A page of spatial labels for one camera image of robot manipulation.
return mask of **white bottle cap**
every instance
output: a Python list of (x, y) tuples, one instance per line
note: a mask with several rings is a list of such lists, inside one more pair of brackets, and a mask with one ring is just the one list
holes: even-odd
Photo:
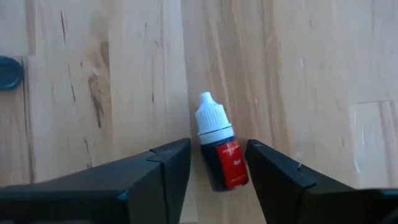
[(215, 102), (209, 92), (200, 94), (200, 107), (195, 116), (197, 118), (199, 136), (231, 127), (224, 106)]

